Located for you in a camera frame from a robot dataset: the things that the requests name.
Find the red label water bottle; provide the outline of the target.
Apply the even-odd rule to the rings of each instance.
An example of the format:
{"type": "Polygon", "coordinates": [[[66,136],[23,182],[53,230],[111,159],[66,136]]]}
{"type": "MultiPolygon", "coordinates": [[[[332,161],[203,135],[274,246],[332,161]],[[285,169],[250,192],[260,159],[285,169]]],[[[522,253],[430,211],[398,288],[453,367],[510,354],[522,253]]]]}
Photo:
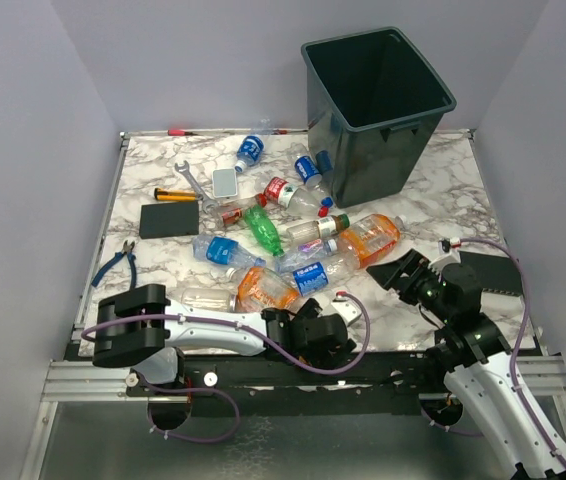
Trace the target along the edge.
{"type": "Polygon", "coordinates": [[[314,195],[301,186],[280,177],[272,177],[264,187],[264,196],[290,213],[305,217],[318,217],[323,206],[314,195]]]}

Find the blue label crushed bottle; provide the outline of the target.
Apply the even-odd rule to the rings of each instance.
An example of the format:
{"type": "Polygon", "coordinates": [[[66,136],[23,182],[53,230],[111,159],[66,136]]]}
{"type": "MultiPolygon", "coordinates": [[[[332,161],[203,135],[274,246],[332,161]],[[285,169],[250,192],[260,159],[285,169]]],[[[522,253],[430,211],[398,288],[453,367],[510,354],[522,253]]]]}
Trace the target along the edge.
{"type": "Polygon", "coordinates": [[[197,260],[206,260],[232,268],[264,267],[267,262],[227,237],[200,234],[192,241],[193,255],[197,260]]]}

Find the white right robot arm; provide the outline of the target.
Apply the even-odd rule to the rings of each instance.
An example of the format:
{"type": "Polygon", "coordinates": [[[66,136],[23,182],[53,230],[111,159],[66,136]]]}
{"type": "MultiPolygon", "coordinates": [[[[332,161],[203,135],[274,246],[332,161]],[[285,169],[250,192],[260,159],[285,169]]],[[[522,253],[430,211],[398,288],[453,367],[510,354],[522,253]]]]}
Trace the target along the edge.
{"type": "Polygon", "coordinates": [[[482,311],[475,271],[458,260],[431,262],[416,250],[368,274],[400,300],[442,321],[442,340],[422,367],[432,390],[458,398],[512,479],[566,479],[566,442],[530,392],[513,350],[482,311]]]}

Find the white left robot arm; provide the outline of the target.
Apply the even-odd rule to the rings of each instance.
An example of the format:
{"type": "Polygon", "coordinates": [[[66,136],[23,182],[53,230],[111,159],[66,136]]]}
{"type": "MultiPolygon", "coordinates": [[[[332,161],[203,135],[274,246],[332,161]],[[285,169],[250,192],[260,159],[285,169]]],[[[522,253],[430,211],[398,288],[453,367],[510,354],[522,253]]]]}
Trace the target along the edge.
{"type": "Polygon", "coordinates": [[[94,346],[95,366],[131,368],[169,395],[183,385],[187,349],[337,370],[356,346],[349,328],[362,316],[361,307],[343,296],[326,307],[307,298],[296,312],[269,307],[235,313],[173,301],[164,286],[149,284],[100,301],[97,323],[82,338],[94,346]]]}

